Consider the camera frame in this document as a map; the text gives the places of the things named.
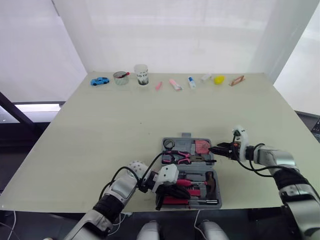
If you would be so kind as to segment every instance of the gray toolbox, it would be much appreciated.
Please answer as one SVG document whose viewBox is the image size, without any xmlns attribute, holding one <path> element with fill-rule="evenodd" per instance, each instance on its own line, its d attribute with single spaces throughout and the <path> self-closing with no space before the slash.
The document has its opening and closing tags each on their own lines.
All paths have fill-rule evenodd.
<svg viewBox="0 0 320 240">
<path fill-rule="evenodd" d="M 165 197 L 162 208 L 221 208 L 222 201 L 218 184 L 218 175 L 217 172 L 213 169 L 214 165 L 216 164 L 214 154 L 211 152 L 197 153 L 196 141 L 206 141 L 208 142 L 208 146 L 212 147 L 211 141 L 209 139 L 191 138 L 191 133 L 182 133 L 181 137 L 165 137 L 162 140 L 162 151 L 172 152 L 174 156 L 174 162 L 172 162 L 172 155 L 163 155 L 161 161 L 162 165 L 164 166 L 171 163 L 176 164 L 179 170 L 178 181 L 181 182 L 181 180 L 183 180 L 183 184 L 186 183 L 185 180 L 189 180 L 191 182 L 200 182 L 197 184 L 192 184 L 191 186 L 185 186 L 185 188 L 191 195 L 190 201 L 187 201 L 187 203 L 184 204 L 176 204 L 176 198 L 172 199 L 172 197 Z M 174 154 L 176 153 L 176 151 L 189 153 L 191 155 L 189 156 L 190 160 L 183 160 L 185 157 L 183 155 Z"/>
</svg>

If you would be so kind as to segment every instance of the pink eraser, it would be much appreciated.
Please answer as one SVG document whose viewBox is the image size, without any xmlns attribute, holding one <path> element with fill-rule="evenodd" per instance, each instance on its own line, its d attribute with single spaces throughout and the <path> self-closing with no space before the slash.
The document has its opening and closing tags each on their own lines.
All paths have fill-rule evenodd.
<svg viewBox="0 0 320 240">
<path fill-rule="evenodd" d="M 161 88 L 161 86 L 162 86 L 162 81 L 158 83 L 158 85 L 155 87 L 155 90 L 158 91 Z"/>
<path fill-rule="evenodd" d="M 169 79 L 169 83 L 173 86 L 173 88 L 174 88 L 176 91 L 182 90 L 182 87 L 181 87 L 178 83 L 176 83 L 175 80 Z"/>
</svg>

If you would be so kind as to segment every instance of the screwdriver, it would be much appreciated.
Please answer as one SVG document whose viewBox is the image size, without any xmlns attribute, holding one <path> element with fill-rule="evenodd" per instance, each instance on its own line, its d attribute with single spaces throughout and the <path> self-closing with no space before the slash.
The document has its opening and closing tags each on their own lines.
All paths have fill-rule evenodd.
<svg viewBox="0 0 320 240">
<path fill-rule="evenodd" d="M 166 196 L 163 200 L 163 204 L 166 205 L 188 205 L 189 203 L 199 203 L 199 204 L 212 204 L 216 205 L 218 204 L 218 200 L 188 200 L 188 199 L 179 199 L 172 196 Z"/>
<path fill-rule="evenodd" d="M 206 181 L 190 181 L 188 179 L 178 179 L 176 181 L 176 184 L 179 186 L 190 187 L 192 185 L 199 185 L 199 184 L 207 185 L 208 183 Z"/>
</svg>

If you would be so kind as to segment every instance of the toolbox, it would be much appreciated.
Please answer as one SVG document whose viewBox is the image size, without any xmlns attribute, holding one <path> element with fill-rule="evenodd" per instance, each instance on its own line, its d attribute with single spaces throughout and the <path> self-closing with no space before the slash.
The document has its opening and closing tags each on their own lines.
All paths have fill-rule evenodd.
<svg viewBox="0 0 320 240">
<path fill-rule="evenodd" d="M 222 206 L 218 175 L 214 170 L 216 160 L 209 152 L 212 147 L 207 138 L 192 138 L 191 133 L 181 137 L 165 137 L 162 140 L 161 164 L 176 164 L 179 175 L 177 185 L 190 193 L 190 199 L 177 199 L 166 196 L 163 208 L 167 209 L 220 209 Z"/>
</svg>

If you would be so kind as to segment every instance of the blue toy car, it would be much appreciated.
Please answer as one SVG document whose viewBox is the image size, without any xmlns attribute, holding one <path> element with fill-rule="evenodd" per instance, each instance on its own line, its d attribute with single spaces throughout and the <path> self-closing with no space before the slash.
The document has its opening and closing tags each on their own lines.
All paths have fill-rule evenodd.
<svg viewBox="0 0 320 240">
<path fill-rule="evenodd" d="M 92 86 L 97 86 L 100 84 L 107 84 L 108 82 L 110 82 L 109 78 L 100 76 L 100 77 L 92 79 L 90 84 Z"/>
</svg>

